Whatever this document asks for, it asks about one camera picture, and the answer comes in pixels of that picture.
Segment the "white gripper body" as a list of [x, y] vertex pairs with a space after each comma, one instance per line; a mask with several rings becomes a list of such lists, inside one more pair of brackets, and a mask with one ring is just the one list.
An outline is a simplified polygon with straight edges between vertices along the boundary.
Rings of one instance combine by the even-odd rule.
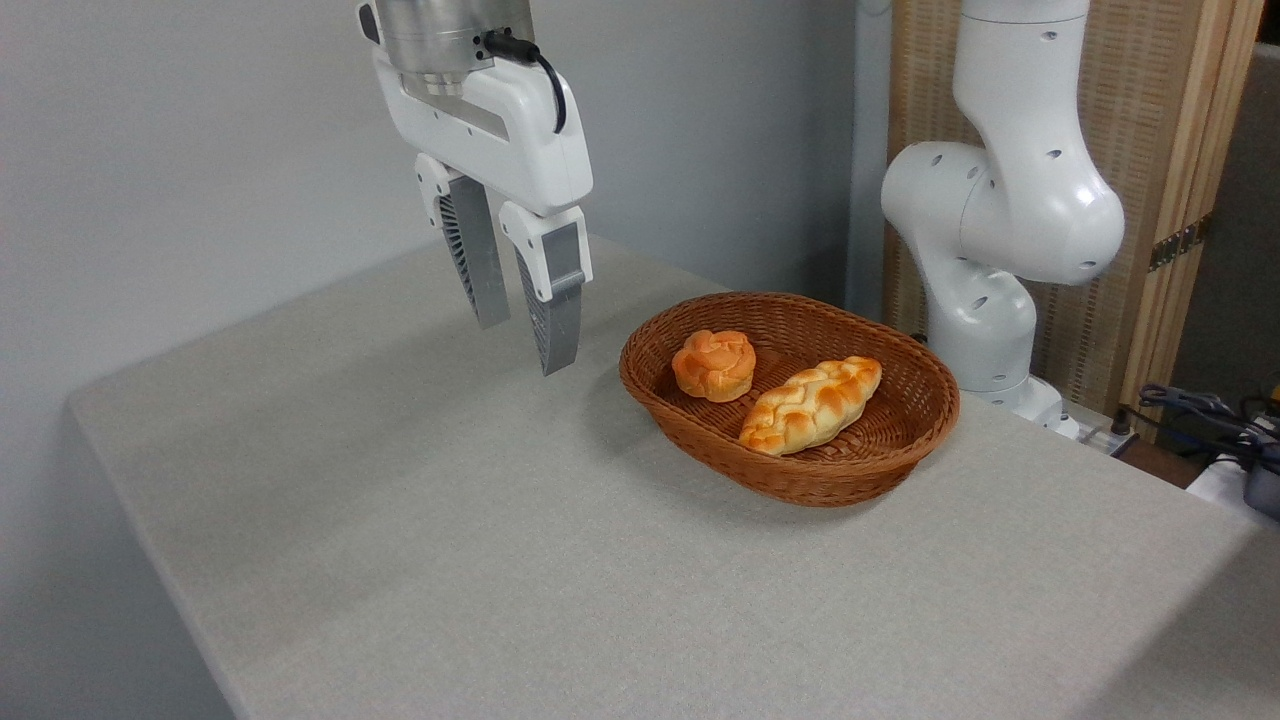
[[531, 42], [508, 29], [463, 37], [463, 59], [475, 64], [458, 77], [454, 94], [438, 95], [430, 91], [431, 77], [392, 63], [387, 32], [374, 37], [383, 97], [412, 147], [539, 217], [572, 208], [591, 192], [586, 138], [568, 82], [549, 76], [539, 59], [495, 56], [488, 47], [495, 40], [507, 51], [529, 51]]

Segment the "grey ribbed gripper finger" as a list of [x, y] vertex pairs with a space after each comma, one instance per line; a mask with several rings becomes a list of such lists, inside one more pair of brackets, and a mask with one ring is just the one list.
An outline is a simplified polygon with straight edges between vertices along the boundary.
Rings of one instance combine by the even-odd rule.
[[541, 373], [550, 375], [579, 351], [582, 287], [593, 279], [585, 217], [580, 208], [539, 217], [504, 202], [499, 223], [517, 252]]
[[428, 224], [443, 233], [466, 299], [481, 328], [509, 319], [504, 277], [485, 187], [420, 152], [415, 173]]

